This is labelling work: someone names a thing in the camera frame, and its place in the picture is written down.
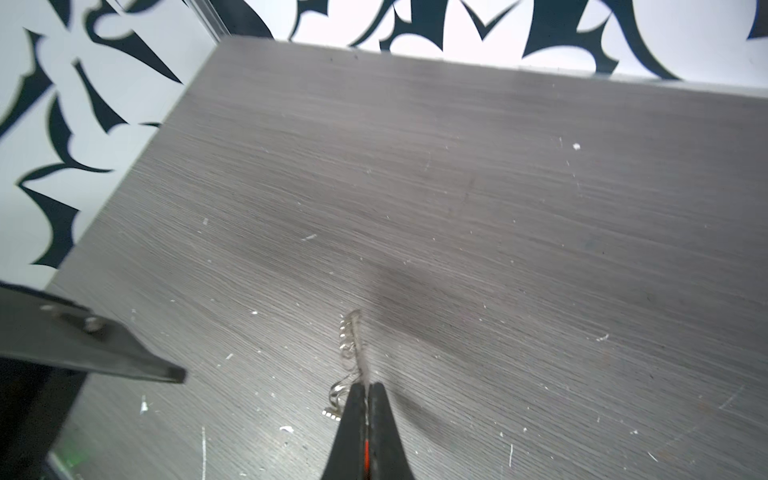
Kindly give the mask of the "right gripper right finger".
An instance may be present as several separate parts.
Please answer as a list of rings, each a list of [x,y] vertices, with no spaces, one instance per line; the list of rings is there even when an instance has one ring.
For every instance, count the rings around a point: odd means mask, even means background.
[[[373,383],[368,393],[367,459],[371,480],[414,480],[385,386]]]

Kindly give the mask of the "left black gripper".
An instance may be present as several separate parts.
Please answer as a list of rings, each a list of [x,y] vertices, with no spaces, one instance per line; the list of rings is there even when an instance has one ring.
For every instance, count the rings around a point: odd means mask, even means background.
[[[1,356],[3,479],[60,477],[47,457],[84,372],[175,384],[186,378],[183,367],[149,351],[124,324],[7,282],[1,284]]]

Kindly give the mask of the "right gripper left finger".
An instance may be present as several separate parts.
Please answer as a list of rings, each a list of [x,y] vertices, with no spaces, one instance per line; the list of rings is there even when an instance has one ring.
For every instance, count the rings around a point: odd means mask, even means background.
[[[322,480],[368,478],[366,388],[353,384],[338,425]]]

